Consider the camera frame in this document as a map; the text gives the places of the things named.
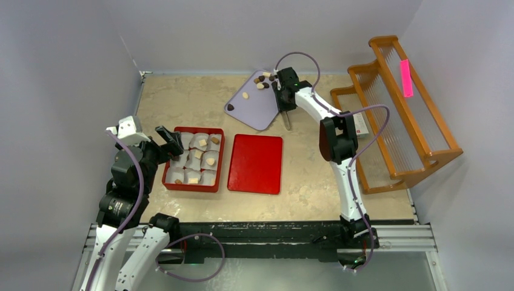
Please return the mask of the black metal tongs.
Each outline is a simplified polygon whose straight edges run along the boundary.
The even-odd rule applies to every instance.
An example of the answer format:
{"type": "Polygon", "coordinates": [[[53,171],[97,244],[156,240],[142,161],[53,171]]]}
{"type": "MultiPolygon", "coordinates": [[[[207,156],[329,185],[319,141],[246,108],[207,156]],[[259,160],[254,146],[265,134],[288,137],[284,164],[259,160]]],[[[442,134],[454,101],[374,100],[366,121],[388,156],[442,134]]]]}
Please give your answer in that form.
{"type": "Polygon", "coordinates": [[[292,126],[291,126],[291,123],[290,123],[290,119],[289,119],[288,113],[287,112],[281,112],[281,116],[282,116],[282,120],[283,120],[285,129],[287,131],[291,131],[292,130],[292,126]]]}

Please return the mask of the red box lid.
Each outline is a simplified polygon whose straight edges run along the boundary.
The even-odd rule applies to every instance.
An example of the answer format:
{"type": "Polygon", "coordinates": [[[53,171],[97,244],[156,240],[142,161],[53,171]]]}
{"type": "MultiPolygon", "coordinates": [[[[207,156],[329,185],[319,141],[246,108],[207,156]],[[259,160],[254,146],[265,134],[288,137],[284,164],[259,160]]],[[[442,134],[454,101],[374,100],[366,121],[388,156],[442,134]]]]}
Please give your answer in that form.
{"type": "Polygon", "coordinates": [[[233,192],[278,195],[282,153],[280,136],[235,135],[227,188],[233,192]]]}

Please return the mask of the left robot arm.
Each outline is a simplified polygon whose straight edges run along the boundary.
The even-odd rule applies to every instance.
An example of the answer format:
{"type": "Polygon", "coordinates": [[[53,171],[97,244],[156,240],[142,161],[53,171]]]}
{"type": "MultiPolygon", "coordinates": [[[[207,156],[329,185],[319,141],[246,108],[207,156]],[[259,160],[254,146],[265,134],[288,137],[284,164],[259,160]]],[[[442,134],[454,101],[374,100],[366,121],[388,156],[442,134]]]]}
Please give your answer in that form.
{"type": "Polygon", "coordinates": [[[118,125],[105,131],[115,140],[118,152],[99,202],[93,255],[81,290],[137,290],[159,252],[180,242],[178,218],[158,213],[136,250],[124,258],[149,204],[158,166],[184,152],[180,132],[163,126],[155,130],[165,144],[158,145],[136,127],[123,132],[118,125]]]}

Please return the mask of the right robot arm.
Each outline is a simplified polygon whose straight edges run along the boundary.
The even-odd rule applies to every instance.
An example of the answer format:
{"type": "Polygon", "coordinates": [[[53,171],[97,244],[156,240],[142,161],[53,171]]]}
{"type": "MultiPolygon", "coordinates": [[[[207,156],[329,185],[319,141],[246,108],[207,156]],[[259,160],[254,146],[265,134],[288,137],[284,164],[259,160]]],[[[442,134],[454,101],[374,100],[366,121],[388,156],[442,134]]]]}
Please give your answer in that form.
{"type": "Polygon", "coordinates": [[[299,107],[319,124],[319,151],[329,162],[338,186],[341,241],[349,247],[360,242],[369,247],[376,246],[376,235],[371,228],[353,166],[358,149],[353,116],[323,100],[313,85],[301,81],[291,67],[275,70],[274,75],[276,81],[272,88],[279,112],[287,113],[299,107]]]}

